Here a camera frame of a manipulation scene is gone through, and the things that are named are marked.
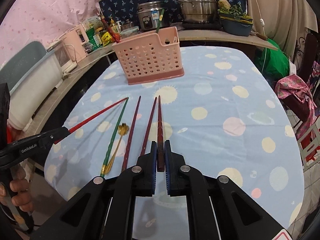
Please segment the person's left hand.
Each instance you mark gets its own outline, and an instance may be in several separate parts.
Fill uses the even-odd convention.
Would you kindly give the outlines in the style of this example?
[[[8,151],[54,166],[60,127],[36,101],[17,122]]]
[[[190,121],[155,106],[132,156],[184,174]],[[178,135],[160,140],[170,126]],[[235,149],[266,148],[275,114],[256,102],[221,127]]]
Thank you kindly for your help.
[[[17,195],[11,198],[15,207],[19,207],[24,212],[33,212],[34,204],[29,191],[29,182],[25,178],[26,172],[23,167],[19,166],[16,171],[16,179],[10,182],[10,189]]]

